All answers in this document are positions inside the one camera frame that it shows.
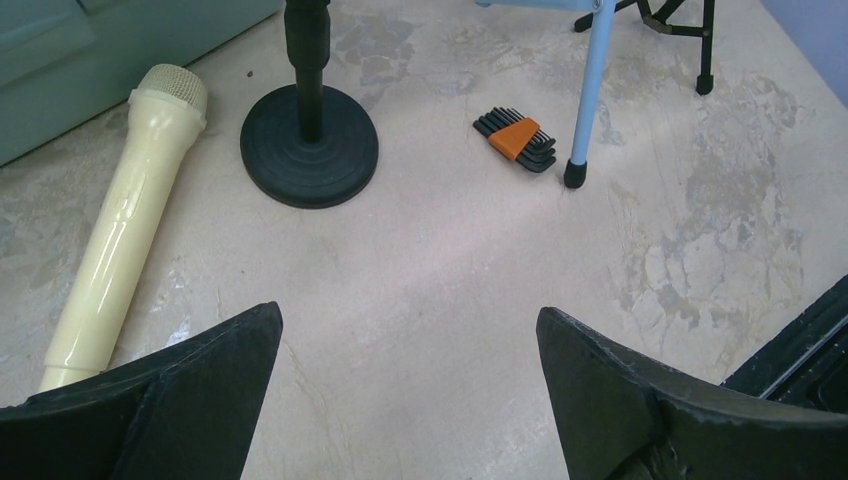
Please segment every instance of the cream microphone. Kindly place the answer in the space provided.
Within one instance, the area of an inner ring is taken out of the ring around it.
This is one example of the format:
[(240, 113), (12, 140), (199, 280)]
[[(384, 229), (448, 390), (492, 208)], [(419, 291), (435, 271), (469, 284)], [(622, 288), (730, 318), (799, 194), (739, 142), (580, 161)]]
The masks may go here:
[(56, 333), (39, 392), (106, 370), (186, 151), (206, 127), (206, 88), (157, 65), (129, 98), (129, 131)]

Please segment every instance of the black microphone stand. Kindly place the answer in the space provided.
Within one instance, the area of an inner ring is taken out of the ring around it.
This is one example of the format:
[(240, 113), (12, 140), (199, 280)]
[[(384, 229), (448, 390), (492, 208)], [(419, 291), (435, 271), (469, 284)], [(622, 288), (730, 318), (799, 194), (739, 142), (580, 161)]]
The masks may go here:
[(323, 84), (330, 0), (286, 0), (296, 84), (253, 106), (241, 130), (245, 168), (262, 191), (299, 208), (327, 208), (362, 191), (377, 168), (377, 131), (356, 100)]

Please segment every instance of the beige marble floor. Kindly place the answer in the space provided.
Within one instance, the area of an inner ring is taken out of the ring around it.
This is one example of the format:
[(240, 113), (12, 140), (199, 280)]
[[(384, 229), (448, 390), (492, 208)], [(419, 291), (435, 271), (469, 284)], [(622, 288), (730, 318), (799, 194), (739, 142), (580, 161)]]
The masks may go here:
[[(293, 81), (280, 16), (198, 61), (209, 126), (112, 362), (279, 302), (283, 343), (245, 478), (564, 478), (541, 307), (719, 382), (848, 273), (848, 112), (756, 0), (720, 2), (706, 98), (693, 91), (696, 41), (619, 14), (578, 192), (562, 188), (562, 161), (529, 175), (471, 128), (511, 105), (567, 157), (588, 43), (575, 15), (348, 0), (332, 16), (326, 81), (373, 116), (373, 182), (299, 211), (246, 175), (241, 122)], [(37, 387), (126, 113), (0, 169), (0, 404)]]

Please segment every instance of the microphone handle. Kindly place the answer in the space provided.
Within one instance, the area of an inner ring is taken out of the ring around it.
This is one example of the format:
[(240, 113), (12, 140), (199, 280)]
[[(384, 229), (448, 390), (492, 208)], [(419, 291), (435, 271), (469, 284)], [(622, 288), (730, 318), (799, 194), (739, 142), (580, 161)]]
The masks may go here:
[(47, 350), (39, 392), (108, 366), (180, 163), (203, 129), (184, 107), (156, 97), (136, 91), (130, 100), (124, 151)]

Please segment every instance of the round stand base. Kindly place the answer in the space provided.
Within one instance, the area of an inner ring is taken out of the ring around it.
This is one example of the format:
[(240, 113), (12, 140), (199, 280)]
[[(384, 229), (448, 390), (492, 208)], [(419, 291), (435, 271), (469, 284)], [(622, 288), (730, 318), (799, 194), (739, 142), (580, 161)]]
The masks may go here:
[(248, 175), (272, 198), (298, 208), (327, 208), (350, 200), (377, 168), (377, 131), (356, 100), (324, 87), (323, 137), (300, 135), (297, 89), (265, 95), (241, 128), (241, 157)]

